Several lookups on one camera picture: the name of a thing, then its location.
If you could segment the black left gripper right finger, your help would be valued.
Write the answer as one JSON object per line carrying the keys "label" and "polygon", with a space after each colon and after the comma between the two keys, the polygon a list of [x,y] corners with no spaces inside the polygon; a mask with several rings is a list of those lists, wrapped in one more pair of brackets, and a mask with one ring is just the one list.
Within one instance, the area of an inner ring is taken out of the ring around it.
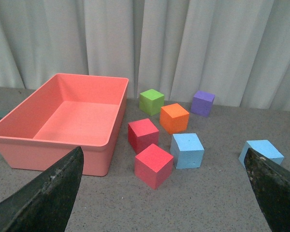
{"label": "black left gripper right finger", "polygon": [[258,205],[273,232],[290,232],[290,171],[249,148],[244,166]]}

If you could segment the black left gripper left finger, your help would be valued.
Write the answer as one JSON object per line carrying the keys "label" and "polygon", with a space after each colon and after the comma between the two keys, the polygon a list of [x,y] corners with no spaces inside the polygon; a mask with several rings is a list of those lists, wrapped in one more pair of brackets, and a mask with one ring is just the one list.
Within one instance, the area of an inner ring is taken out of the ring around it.
{"label": "black left gripper left finger", "polygon": [[63,232],[79,190],[84,154],[76,147],[0,203],[0,232]]}

